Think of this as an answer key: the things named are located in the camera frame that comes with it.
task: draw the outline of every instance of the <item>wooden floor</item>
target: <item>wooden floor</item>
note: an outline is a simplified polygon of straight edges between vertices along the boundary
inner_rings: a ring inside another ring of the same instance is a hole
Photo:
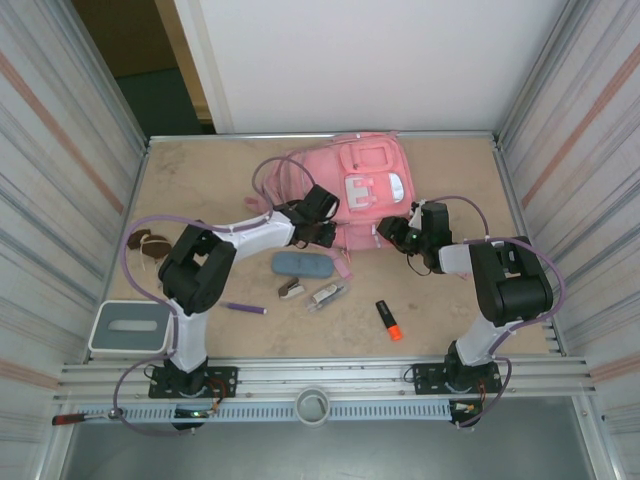
[[[243,205],[251,195],[251,174],[269,156],[317,139],[221,140],[196,138],[155,143],[151,149],[132,220],[173,214],[226,224],[252,216]],[[512,236],[515,229],[488,140],[481,138],[403,138],[418,198],[460,194],[485,212],[491,234]],[[481,238],[482,223],[465,203],[447,202],[454,241]],[[183,226],[151,224],[153,233],[175,241]],[[264,306],[265,316],[214,307],[207,329],[209,356],[297,357],[443,354],[471,325],[478,307],[473,280],[455,275],[419,277],[395,249],[351,254],[351,292],[326,309],[307,313],[306,295],[284,302],[276,290],[286,277],[271,272],[273,251],[242,260],[231,272],[222,300]],[[160,293],[155,265],[129,252],[138,281]],[[308,291],[327,280],[303,280]],[[140,298],[119,266],[110,298]],[[392,342],[375,302],[386,300],[405,338]],[[504,353],[547,353],[541,327],[519,330],[500,349]]]

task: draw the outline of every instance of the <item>white wall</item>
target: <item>white wall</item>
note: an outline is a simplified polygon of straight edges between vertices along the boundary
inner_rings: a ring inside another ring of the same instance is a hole
[[[176,0],[219,132],[493,129],[565,0]]]

